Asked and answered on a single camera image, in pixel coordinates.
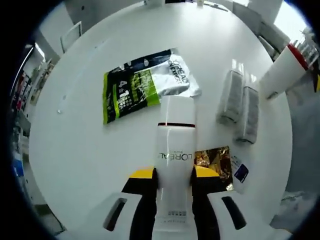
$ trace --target white plastic bottle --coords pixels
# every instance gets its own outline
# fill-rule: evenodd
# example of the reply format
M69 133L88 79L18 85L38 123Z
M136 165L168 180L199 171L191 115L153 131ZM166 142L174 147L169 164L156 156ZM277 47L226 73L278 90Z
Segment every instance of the white plastic bottle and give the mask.
M183 239L197 237L190 186L196 151L195 123L192 98L164 96L161 99L154 164L158 190L153 240L158 239L160 232L162 237L166 232L168 238L172 233L180 233Z

